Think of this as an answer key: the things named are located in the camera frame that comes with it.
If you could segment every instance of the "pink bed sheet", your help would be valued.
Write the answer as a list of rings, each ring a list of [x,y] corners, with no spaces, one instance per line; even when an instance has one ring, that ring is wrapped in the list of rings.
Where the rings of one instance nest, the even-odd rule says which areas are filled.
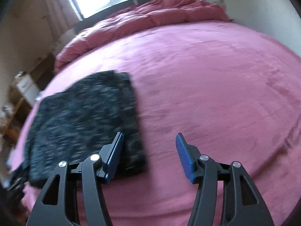
[[[222,7],[202,0],[151,0],[131,6],[79,33],[57,56],[55,71],[96,47],[138,31],[213,19],[229,21]]]
[[[149,170],[103,187],[115,226],[187,225],[197,186],[184,175],[178,132],[216,161],[242,162],[276,226],[292,211],[301,196],[301,58],[292,51],[243,26],[204,21],[147,29],[74,54],[43,98],[111,69],[129,72],[136,90]],[[38,108],[22,129],[14,168]],[[25,188],[29,210],[38,194]],[[220,215],[222,188],[217,204]],[[80,192],[79,213],[85,225]]]

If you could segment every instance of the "metal screw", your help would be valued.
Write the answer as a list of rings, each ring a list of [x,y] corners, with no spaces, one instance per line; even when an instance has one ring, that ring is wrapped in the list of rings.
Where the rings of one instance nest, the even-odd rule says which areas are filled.
[[[99,158],[100,158],[100,156],[98,154],[91,155],[91,157],[90,157],[90,159],[92,161],[97,161]]]
[[[240,163],[238,161],[233,162],[233,166],[239,168],[240,167]]]
[[[64,167],[64,166],[66,166],[66,165],[67,165],[67,162],[65,162],[65,161],[61,161],[61,162],[58,164],[59,167]]]
[[[209,157],[208,157],[208,155],[201,155],[201,156],[200,156],[200,159],[201,159],[202,161],[208,161],[208,160],[209,160]]]

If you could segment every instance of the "small objects on shelf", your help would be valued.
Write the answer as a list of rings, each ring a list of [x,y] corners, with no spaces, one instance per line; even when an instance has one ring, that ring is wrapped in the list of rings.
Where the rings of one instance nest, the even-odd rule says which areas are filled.
[[[0,128],[7,123],[7,117],[3,110],[0,109]]]
[[[3,107],[3,111],[6,116],[11,116],[14,113],[14,105],[12,103],[7,103]]]
[[[20,130],[19,130],[19,128],[13,127],[12,122],[24,101],[25,101],[24,98],[21,98],[18,101],[17,105],[13,108],[12,114],[8,117],[6,116],[7,121],[5,122],[5,124],[1,125],[1,132],[0,132],[1,136],[4,139],[6,138],[6,136],[8,136],[14,142],[14,144],[16,144],[18,141]]]

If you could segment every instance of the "white wall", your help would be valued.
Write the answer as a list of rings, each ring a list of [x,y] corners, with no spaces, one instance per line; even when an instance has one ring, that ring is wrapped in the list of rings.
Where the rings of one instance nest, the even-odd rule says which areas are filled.
[[[225,0],[238,24],[270,35],[301,56],[301,18],[289,0]]]
[[[0,21],[0,107],[8,101],[7,89],[14,76],[30,71],[51,52],[47,14],[45,0],[15,0]]]

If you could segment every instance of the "blue gripper pad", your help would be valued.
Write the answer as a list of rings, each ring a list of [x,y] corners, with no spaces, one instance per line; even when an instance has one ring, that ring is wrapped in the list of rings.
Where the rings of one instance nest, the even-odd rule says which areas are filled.
[[[99,155],[102,159],[102,170],[104,171],[104,179],[108,183],[115,175],[117,166],[119,164],[121,151],[123,148],[124,136],[118,132],[114,141],[101,148]]]
[[[194,183],[196,163],[200,156],[198,148],[187,144],[182,133],[176,136],[176,148],[186,177],[191,183]]]

